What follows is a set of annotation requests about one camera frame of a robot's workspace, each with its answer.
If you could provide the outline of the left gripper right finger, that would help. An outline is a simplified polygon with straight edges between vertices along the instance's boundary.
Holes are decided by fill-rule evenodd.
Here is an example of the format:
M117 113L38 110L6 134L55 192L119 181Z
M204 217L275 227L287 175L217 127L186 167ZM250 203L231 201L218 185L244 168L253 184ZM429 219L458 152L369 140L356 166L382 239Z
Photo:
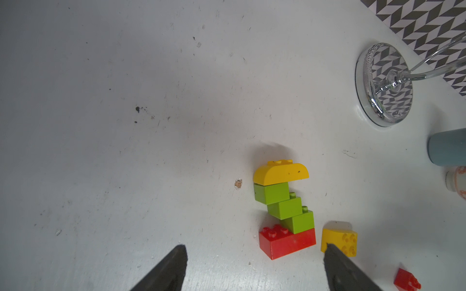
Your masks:
M324 267L330 291L382 291L334 244L327 244Z

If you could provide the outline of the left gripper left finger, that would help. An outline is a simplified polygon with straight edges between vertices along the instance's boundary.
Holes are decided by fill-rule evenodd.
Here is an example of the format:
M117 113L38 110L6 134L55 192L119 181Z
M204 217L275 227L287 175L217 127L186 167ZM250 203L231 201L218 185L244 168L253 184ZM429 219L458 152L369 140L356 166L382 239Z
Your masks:
M181 291L188 254L185 245L174 247L131 291Z

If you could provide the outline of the green lego brick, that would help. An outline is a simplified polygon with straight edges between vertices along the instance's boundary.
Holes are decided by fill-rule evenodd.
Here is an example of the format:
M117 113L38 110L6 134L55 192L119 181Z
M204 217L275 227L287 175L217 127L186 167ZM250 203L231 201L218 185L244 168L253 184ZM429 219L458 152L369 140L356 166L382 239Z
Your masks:
M269 186L254 184L255 200L265 205L282 202L290 198L288 183L279 183Z
M268 213L279 220L295 217L303 213L302 200L294 192L290 192L290 198L285 201L267 205Z
M314 213L308 210L307 206L303 206L301 214L281 220L280 225L293 234L299 234L314 229Z

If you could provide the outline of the red long lego brick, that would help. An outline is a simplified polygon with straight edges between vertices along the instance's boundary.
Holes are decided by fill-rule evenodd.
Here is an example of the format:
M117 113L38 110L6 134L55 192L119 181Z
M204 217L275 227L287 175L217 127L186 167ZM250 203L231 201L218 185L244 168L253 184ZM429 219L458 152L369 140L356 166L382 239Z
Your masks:
M316 245L315 229L294 234L280 224L264 227L258 237L260 248L271 260Z

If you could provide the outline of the yellow long lego brick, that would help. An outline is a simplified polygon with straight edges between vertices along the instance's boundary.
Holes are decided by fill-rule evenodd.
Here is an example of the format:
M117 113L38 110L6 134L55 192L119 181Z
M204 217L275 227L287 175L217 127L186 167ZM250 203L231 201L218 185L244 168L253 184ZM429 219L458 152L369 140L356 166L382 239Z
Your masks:
M309 172L303 164L279 160L268 161L266 165L260 166L254 173L253 182L261 186L271 186L308 178Z

